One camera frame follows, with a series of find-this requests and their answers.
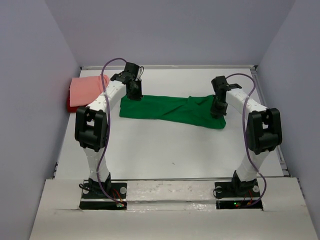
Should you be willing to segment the green t shirt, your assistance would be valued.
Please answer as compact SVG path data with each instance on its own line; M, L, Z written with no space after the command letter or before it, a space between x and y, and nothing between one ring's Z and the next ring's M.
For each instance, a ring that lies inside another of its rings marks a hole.
M144 95L141 100L123 97L120 101L121 118L162 120L208 129L222 130L226 126L223 117L211 116L214 96L155 96Z

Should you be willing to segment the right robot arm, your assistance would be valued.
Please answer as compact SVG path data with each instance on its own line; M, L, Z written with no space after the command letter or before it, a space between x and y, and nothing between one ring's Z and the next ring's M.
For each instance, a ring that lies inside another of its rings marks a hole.
M242 116L242 132L245 156L234 171L231 181L217 182L213 194L217 199L241 198L253 193L258 187L262 163L282 143L281 114L277 108L268 108L245 93L237 83L228 83L226 76L212 81L215 93L210 113L214 119L227 114L228 106L234 107Z

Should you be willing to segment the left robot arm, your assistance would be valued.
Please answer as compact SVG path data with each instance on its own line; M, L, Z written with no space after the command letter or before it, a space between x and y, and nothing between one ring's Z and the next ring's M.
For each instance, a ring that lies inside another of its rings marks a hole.
M112 197L111 173L107 167L105 153L110 139L111 110L123 98L140 101L142 94L142 75L145 68L132 62L126 62L124 70L114 74L108 83L105 82L104 66L100 81L102 93L87 106L77 109L75 115L75 140L82 147L88 162L88 183L79 186L101 198L114 202Z

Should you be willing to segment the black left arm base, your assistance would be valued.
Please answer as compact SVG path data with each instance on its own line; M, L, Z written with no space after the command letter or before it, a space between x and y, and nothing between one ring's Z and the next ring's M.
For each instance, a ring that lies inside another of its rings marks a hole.
M89 182L79 184L81 198L79 208L81 210L107 210L117 211L127 209L127 183L112 182L111 189L107 193L111 198L107 197L99 188L92 190L89 188Z

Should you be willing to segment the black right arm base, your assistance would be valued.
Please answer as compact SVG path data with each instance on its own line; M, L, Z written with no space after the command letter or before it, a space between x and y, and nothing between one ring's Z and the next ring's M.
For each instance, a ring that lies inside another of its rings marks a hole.
M214 183L212 194L216 198L215 206L217 210L263 209L257 181L254 182L252 187L238 193L232 188L230 181L218 181Z

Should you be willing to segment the pink t shirt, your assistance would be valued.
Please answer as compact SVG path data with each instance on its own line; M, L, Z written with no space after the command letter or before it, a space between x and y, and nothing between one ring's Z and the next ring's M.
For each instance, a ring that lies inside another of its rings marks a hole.
M86 106L104 92L101 75L73 77L69 86L68 106Z

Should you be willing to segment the dark red t shirt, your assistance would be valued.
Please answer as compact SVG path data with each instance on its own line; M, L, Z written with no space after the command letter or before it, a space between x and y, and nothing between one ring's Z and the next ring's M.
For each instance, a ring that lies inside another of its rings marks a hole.
M71 106L70 103L70 96L67 97L66 100L66 110L68 113L76 113L76 111L78 110L80 106Z

